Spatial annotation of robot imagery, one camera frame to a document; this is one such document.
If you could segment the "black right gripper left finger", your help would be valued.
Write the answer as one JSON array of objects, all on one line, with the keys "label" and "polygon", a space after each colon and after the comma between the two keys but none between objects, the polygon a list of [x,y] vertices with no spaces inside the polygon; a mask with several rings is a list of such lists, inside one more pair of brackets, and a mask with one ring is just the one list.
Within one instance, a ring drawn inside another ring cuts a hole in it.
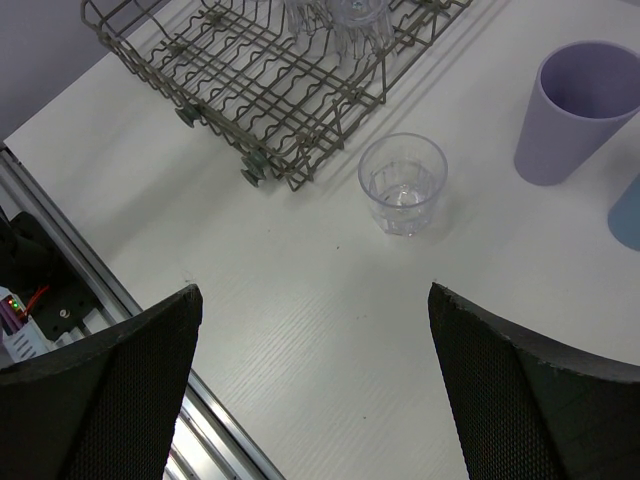
[{"label": "black right gripper left finger", "polygon": [[1,371],[4,479],[160,479],[203,317],[190,284]]}]

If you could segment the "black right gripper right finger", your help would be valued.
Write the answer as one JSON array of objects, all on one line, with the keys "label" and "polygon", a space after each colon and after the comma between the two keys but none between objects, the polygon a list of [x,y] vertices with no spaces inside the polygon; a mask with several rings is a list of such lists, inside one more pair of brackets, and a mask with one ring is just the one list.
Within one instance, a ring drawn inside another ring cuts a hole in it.
[{"label": "black right gripper right finger", "polygon": [[430,330],[472,479],[636,479],[639,368],[433,284]]}]

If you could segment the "blue plastic cup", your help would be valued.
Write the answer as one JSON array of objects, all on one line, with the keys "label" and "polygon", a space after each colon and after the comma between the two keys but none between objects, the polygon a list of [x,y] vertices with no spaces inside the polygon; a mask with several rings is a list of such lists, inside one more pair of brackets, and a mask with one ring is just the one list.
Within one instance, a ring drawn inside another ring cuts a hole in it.
[{"label": "blue plastic cup", "polygon": [[640,250],[640,176],[630,183],[611,207],[608,228],[613,237],[625,247]]}]

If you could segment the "lavender plastic cup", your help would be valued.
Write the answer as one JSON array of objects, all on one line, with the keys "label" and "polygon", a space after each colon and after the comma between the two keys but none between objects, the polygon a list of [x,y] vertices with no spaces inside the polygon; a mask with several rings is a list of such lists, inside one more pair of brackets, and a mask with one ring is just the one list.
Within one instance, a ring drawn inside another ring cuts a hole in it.
[{"label": "lavender plastic cup", "polygon": [[560,184],[638,112],[637,52],[606,41],[565,45],[537,71],[515,169],[531,184]]}]

